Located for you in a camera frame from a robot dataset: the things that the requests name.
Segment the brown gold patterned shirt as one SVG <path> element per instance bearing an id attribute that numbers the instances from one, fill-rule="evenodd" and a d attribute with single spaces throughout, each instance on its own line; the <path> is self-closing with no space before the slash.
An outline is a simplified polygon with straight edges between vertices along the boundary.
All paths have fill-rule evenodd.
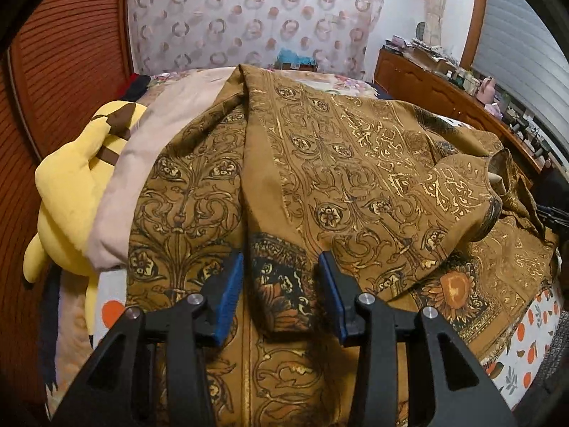
<path id="1" fill-rule="evenodd" d="M 220 426 L 346 424 L 358 353 L 326 323 L 320 253 L 391 306 L 435 307 L 483 363 L 553 281 L 557 241 L 490 132 L 251 65 L 169 85 L 152 126 L 127 299 L 166 309 L 244 254 L 229 335 L 206 354 Z"/>

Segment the cardboard box with clutter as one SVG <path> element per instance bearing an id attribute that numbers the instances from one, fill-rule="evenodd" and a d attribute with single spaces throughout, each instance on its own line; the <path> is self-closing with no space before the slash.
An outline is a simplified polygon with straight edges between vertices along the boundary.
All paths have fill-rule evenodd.
<path id="1" fill-rule="evenodd" d="M 412 39 L 404 47 L 402 54 L 419 67 L 430 72 L 440 72 L 442 75 L 446 75 L 449 70 L 455 72 L 459 67 L 458 62 L 442 46 L 431 46 L 418 39 Z"/>

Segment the floral quilt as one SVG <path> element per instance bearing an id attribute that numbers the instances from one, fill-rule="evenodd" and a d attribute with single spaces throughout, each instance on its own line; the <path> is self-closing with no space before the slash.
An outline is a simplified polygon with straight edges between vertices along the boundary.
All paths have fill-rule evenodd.
<path id="1" fill-rule="evenodd" d="M 182 72 L 164 72 L 153 75 L 145 94 L 138 100 L 142 105 L 150 105 L 169 85 L 186 77 L 197 75 L 206 80 L 225 82 L 234 71 L 227 68 L 196 68 Z M 308 72 L 307 70 L 276 69 L 273 72 L 308 85 L 316 90 L 326 91 L 332 95 L 348 95 L 353 97 L 379 98 L 377 91 L 363 80 L 356 80 L 339 74 Z"/>

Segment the orange print bed sheet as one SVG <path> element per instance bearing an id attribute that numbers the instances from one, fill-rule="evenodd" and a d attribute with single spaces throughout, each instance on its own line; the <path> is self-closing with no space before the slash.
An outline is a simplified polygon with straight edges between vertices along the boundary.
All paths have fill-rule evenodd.
<path id="1" fill-rule="evenodd" d="M 531 302 L 513 336 L 487 373 L 509 408 L 522 400 L 553 345 L 559 327 L 564 298 L 558 281 Z M 106 271 L 99 276 L 94 308 L 92 344 L 97 345 L 126 308 L 126 270 Z"/>

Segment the grey window blind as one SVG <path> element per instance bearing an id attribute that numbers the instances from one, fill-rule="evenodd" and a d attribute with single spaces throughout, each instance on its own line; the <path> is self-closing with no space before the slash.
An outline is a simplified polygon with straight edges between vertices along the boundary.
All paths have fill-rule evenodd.
<path id="1" fill-rule="evenodd" d="M 568 62 L 526 0 L 486 0 L 474 68 L 496 79 L 568 146 Z"/>

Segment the wooden louvered wardrobe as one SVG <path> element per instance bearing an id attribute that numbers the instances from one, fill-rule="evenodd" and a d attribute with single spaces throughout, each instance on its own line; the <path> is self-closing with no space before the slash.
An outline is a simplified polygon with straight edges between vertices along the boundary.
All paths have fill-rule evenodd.
<path id="1" fill-rule="evenodd" d="M 38 163 L 75 139 L 132 72 L 126 0 L 1 0 L 1 404 L 42 405 L 39 285 L 24 251 L 37 230 Z"/>

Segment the yellow plush toy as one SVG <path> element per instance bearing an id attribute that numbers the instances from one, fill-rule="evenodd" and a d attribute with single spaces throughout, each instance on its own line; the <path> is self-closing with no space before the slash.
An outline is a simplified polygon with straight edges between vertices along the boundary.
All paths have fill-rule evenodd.
<path id="1" fill-rule="evenodd" d="M 35 171 L 42 202 L 38 232 L 24 253 L 23 276 L 34 283 L 49 262 L 85 276 L 89 280 L 85 314 L 91 336 L 99 274 L 87 257 L 88 240 L 119 155 L 144 113 L 144 105 L 124 100 L 101 106 L 75 140 L 43 158 Z"/>

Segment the circle pattern lace curtain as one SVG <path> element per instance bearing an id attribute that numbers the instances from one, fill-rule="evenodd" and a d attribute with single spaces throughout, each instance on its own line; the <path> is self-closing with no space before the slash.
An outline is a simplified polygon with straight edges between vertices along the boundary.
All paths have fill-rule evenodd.
<path id="1" fill-rule="evenodd" d="M 385 0 L 128 0 L 134 65 L 145 74 L 274 65 L 289 50 L 361 79 Z"/>

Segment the wooden sideboard cabinet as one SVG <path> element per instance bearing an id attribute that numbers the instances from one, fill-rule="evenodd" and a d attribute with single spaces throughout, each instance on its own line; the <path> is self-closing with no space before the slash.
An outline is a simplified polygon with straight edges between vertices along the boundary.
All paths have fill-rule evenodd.
<path id="1" fill-rule="evenodd" d="M 543 164 L 537 162 L 528 146 L 514 135 L 506 123 L 489 114 L 476 99 L 386 48 L 379 51 L 373 79 L 397 100 L 496 134 L 532 183 L 554 170 L 550 160 Z"/>

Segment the pink bottle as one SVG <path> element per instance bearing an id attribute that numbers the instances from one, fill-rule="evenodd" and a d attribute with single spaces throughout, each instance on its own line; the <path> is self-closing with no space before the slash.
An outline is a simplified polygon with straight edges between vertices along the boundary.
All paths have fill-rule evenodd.
<path id="1" fill-rule="evenodd" d="M 482 80 L 477 89 L 477 101 L 481 104 L 492 104 L 495 102 L 496 79 L 488 76 Z"/>

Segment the blue item on box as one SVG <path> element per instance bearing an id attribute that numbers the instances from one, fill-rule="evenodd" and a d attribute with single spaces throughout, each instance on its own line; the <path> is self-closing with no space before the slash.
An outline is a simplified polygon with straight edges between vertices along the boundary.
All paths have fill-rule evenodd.
<path id="1" fill-rule="evenodd" d="M 305 70 L 306 72 L 316 72 L 317 61 L 308 56 L 301 56 L 289 49 L 282 48 L 274 63 L 274 68 L 285 70 Z"/>

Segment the pink tissue pack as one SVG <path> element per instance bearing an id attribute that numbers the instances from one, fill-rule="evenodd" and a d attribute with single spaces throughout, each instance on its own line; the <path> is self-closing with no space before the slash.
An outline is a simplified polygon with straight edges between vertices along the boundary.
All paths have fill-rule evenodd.
<path id="1" fill-rule="evenodd" d="M 500 111 L 500 105 L 498 105 L 497 102 L 485 104 L 484 110 L 500 121 L 504 117 L 504 114 Z"/>

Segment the pink folded garment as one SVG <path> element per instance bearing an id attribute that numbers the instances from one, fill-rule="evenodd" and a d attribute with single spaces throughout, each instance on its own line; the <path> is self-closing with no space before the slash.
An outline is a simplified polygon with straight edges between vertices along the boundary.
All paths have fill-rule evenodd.
<path id="1" fill-rule="evenodd" d="M 87 244 L 95 272 L 126 265 L 128 238 L 138 197 L 159 153 L 184 126 L 209 108 L 234 71 L 191 69 L 150 88 L 97 207 Z"/>

